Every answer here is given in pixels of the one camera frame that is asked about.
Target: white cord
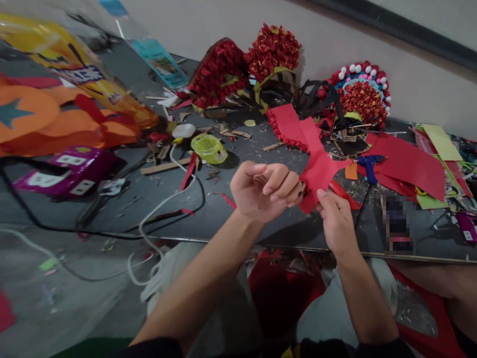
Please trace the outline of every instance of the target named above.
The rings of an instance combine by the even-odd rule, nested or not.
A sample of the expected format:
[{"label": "white cord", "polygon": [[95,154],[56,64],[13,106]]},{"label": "white cord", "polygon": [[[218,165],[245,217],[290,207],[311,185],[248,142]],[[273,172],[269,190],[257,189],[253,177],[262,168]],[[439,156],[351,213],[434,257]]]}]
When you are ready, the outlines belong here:
[{"label": "white cord", "polygon": [[[177,160],[174,159],[174,157],[172,156],[172,154],[174,153],[174,149],[175,147],[177,146],[177,144],[174,144],[172,149],[170,150],[170,159],[179,167],[181,168],[183,171],[187,172],[187,169],[185,167],[183,167],[180,163],[177,162]],[[151,273],[150,273],[150,278],[152,278],[159,270],[160,270],[160,266],[161,266],[161,263],[162,263],[162,260],[164,258],[164,249],[161,249],[159,247],[157,247],[150,239],[149,239],[149,236],[147,236],[147,234],[144,232],[144,229],[143,229],[143,226],[144,226],[144,223],[146,221],[149,220],[149,218],[151,216],[153,216],[160,208],[162,208],[162,206],[164,204],[166,204],[169,200],[171,200],[172,198],[182,194],[183,192],[185,192],[186,190],[188,190],[193,184],[194,182],[196,181],[197,177],[194,175],[194,174],[191,174],[192,175],[192,181],[190,182],[189,186],[187,188],[185,188],[184,190],[181,190],[173,195],[171,195],[170,197],[164,199],[158,206],[155,207],[155,209],[153,211],[151,211],[149,214],[146,215],[146,217],[144,219],[142,219],[142,221],[139,223],[139,233],[141,234],[141,236],[144,238],[144,240],[149,244],[149,246],[151,246],[154,250],[157,251],[157,253],[159,254],[160,256],[160,262],[155,265],[152,269],[151,269]],[[129,272],[129,276],[131,277],[131,280],[132,282],[137,285],[137,286],[145,286],[149,283],[148,282],[140,282],[138,281],[135,277],[134,277],[134,274],[133,274],[133,271],[131,269],[131,258],[134,254],[130,255],[129,258],[128,258],[128,272]]]},{"label": "white cord", "polygon": [[105,281],[105,280],[108,280],[110,278],[113,278],[113,277],[116,277],[116,276],[119,276],[119,275],[122,275],[126,272],[129,272],[131,273],[132,272],[132,269],[133,268],[136,268],[137,266],[139,265],[142,265],[143,263],[149,261],[150,259],[152,259],[154,256],[151,255],[150,257],[148,257],[146,260],[138,263],[138,264],[135,264],[133,266],[130,265],[131,263],[131,257],[136,253],[133,253],[131,256],[129,256],[129,259],[128,259],[128,269],[127,270],[124,270],[124,271],[121,271],[121,272],[118,272],[118,273],[115,273],[114,275],[111,275],[109,277],[105,277],[105,278],[88,278],[88,277],[84,277],[82,275],[80,275],[79,273],[76,273],[75,271],[73,271],[71,268],[69,268],[68,266],[66,266],[63,262],[60,261],[59,258],[57,258],[55,256],[55,254],[53,254],[50,250],[48,249],[45,249],[44,247],[41,247],[40,245],[37,245],[35,244],[34,242],[30,241],[24,234],[22,234],[21,232],[19,231],[16,231],[16,230],[10,230],[10,229],[0,229],[0,232],[6,232],[6,233],[9,233],[9,234],[13,234],[15,235],[16,237],[18,237],[21,241],[23,241],[24,243],[26,243],[29,247],[31,247],[32,249],[35,249],[49,257],[51,257],[52,259],[55,259],[56,262],[57,262],[57,265],[64,269],[66,272],[72,274],[73,276],[79,278],[80,280],[83,280],[83,281],[87,281],[87,282],[100,282],[100,281]]}]

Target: pants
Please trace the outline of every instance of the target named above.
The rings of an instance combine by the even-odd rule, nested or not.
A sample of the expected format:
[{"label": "pants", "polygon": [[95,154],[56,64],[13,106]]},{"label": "pants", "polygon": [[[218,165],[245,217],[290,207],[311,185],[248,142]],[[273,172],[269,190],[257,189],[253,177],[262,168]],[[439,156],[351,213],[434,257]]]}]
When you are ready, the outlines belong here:
[{"label": "pants", "polygon": [[[159,272],[141,294],[147,302],[148,316],[156,306],[160,295],[172,284],[182,270],[205,246],[201,243],[180,243],[163,258]],[[369,259],[371,268],[391,310],[396,310],[396,281],[388,265],[381,259]],[[300,317],[296,328],[296,340],[312,341],[339,339],[352,347],[358,346],[349,316],[346,300],[337,269],[325,293],[313,301]],[[246,278],[246,268],[238,272],[233,289],[227,293],[211,314],[199,333],[188,357],[216,357],[259,350],[263,345],[260,323],[253,305]]]}]

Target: hand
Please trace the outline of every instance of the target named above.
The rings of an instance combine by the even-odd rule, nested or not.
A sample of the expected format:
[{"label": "hand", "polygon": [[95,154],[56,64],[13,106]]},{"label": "hand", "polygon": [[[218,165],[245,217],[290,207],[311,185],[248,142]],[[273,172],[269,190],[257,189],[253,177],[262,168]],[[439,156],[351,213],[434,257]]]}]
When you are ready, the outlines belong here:
[{"label": "hand", "polygon": [[267,223],[303,199],[305,183],[284,164],[243,162],[230,183],[237,210]]},{"label": "hand", "polygon": [[336,259],[359,253],[348,200],[323,189],[318,189],[317,196],[319,198],[317,210],[323,218],[326,243]]}]

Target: glue gun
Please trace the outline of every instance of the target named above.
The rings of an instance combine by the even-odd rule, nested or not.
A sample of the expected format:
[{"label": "glue gun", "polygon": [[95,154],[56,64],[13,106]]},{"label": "glue gun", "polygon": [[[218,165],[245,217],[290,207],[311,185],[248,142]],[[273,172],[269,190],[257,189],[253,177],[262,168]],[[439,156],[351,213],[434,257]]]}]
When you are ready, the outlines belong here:
[{"label": "glue gun", "polygon": [[378,155],[358,158],[358,164],[366,168],[366,177],[370,185],[375,185],[378,183],[378,180],[374,175],[374,163],[382,162],[385,158],[385,156]]}]

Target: yellow plastic cup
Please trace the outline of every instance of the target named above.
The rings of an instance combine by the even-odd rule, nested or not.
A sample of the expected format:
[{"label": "yellow plastic cup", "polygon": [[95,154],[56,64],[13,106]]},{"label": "yellow plastic cup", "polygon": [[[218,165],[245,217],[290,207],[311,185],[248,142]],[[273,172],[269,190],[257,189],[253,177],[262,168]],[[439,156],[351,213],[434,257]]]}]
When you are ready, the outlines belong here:
[{"label": "yellow plastic cup", "polygon": [[201,134],[191,143],[192,149],[209,164],[220,164],[229,156],[217,137]]}]

